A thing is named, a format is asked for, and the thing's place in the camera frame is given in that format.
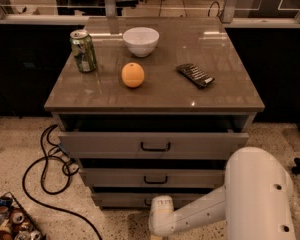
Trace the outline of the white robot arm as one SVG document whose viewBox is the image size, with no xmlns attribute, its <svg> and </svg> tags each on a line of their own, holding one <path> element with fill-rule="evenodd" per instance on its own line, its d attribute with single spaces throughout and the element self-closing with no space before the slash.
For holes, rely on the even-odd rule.
<svg viewBox="0 0 300 240">
<path fill-rule="evenodd" d="M 229 158 L 221 187 L 179 209 L 170 196 L 154 198 L 149 230 L 168 237 L 225 221 L 227 240 L 296 240 L 292 194 L 291 177 L 273 155 L 244 147 Z"/>
</svg>

